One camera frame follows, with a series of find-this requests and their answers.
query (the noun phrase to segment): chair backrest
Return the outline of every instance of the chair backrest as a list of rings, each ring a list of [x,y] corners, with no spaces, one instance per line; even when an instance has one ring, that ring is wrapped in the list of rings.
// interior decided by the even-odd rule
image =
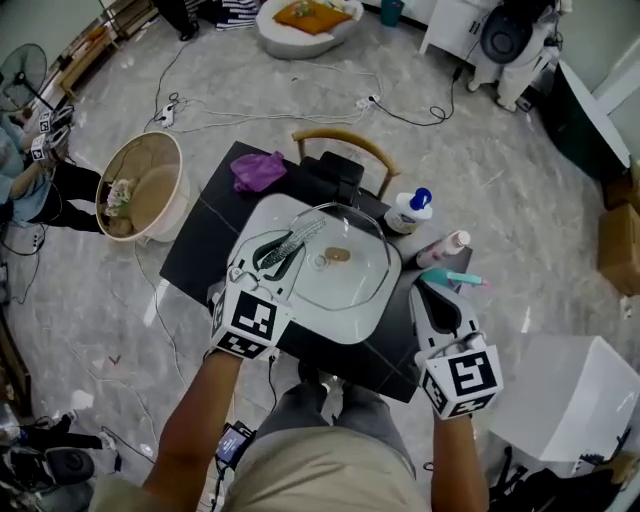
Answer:
[[[304,147],[304,141],[306,139],[340,140],[342,142],[347,142],[349,144],[353,144],[354,146],[358,146],[359,148],[371,153],[387,168],[387,173],[384,177],[384,181],[382,182],[380,190],[378,191],[378,194],[376,196],[378,199],[382,199],[382,196],[386,192],[391,179],[400,174],[400,171],[397,169],[391,158],[389,158],[389,156],[384,151],[382,151],[369,139],[365,139],[364,137],[356,133],[348,132],[347,130],[341,130],[339,128],[314,128],[311,130],[301,130],[299,132],[295,132],[292,137],[293,140],[298,143],[300,160],[302,160],[306,156]]]

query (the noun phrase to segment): wooden shelf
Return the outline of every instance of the wooden shelf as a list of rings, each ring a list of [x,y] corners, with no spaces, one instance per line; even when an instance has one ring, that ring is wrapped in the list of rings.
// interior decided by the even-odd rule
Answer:
[[[127,39],[158,14],[150,0],[115,0],[109,6],[101,3],[118,36]]]

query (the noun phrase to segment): teal object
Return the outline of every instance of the teal object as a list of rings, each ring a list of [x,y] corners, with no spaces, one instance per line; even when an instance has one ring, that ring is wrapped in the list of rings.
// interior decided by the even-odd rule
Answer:
[[[463,283],[467,283],[472,286],[487,286],[488,284],[480,276],[474,276],[473,274],[460,274],[458,272],[453,272],[448,268],[441,267],[430,268],[420,274],[420,279],[425,283],[439,284],[453,291],[456,291]]]
[[[387,27],[395,27],[404,9],[402,0],[382,0],[380,4],[380,22]]]

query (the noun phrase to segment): white cabinet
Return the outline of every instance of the white cabinet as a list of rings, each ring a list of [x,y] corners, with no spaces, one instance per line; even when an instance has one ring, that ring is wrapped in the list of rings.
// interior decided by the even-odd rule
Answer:
[[[474,54],[481,51],[477,43],[484,21],[497,3],[493,0],[438,0],[420,53],[425,53],[432,44],[463,60],[468,57],[473,64]]]

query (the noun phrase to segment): cardboard box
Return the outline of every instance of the cardboard box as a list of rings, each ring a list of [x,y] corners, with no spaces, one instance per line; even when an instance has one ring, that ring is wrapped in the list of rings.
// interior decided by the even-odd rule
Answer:
[[[600,217],[598,270],[624,295],[640,294],[640,216],[624,204]]]
[[[607,210],[629,203],[640,213],[640,163],[632,162],[627,174],[603,184],[603,195]]]

